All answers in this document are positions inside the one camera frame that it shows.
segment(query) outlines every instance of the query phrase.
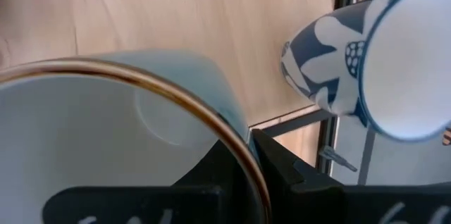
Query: floral pattern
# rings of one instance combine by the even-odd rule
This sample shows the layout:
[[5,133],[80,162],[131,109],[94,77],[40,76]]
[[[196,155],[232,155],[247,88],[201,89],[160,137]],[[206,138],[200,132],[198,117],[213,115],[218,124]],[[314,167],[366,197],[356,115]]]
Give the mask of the floral pattern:
[[298,33],[283,51],[282,72],[288,83],[321,108],[357,115],[366,125],[357,69],[366,38],[388,2],[363,1],[336,10]]

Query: cup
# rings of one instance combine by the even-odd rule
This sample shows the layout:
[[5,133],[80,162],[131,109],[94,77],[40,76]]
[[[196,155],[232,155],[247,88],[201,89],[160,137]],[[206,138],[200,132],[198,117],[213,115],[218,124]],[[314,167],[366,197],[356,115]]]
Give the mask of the cup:
[[298,93],[391,139],[415,142],[450,122],[451,0],[366,0],[329,13],[285,44]]
[[170,186],[220,139],[269,216],[248,128],[220,70],[186,51],[61,58],[0,72],[0,223],[40,223],[77,186]]

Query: blue and white cup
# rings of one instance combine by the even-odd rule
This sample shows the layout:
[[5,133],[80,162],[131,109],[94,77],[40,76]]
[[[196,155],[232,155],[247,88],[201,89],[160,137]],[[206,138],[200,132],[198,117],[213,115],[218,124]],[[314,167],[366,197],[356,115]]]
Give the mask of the blue and white cup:
[[451,121],[451,0],[366,0],[285,44],[283,76],[339,116],[413,142]]

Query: white cup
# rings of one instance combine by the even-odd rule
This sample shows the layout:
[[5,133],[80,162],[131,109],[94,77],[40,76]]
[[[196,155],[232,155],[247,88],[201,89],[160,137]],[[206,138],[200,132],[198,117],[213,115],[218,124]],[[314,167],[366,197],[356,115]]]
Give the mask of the white cup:
[[[39,223],[46,200],[69,187],[172,185],[220,130],[235,134],[225,145],[238,155],[254,194],[267,196],[243,147],[244,116],[210,60],[185,51],[96,58],[115,63],[61,59],[0,73],[0,223]],[[149,91],[166,80],[174,85]],[[212,130],[208,119],[225,129]]]

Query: wooden surface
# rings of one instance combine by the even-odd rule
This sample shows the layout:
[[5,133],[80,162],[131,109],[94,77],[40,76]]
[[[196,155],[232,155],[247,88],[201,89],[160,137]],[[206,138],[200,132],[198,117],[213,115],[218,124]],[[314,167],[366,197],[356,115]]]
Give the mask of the wooden surface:
[[275,140],[300,157],[303,161],[315,167],[318,155],[319,128],[321,122],[277,136]]
[[135,49],[215,60],[249,124],[310,103],[280,76],[285,40],[333,0],[0,0],[0,66]]

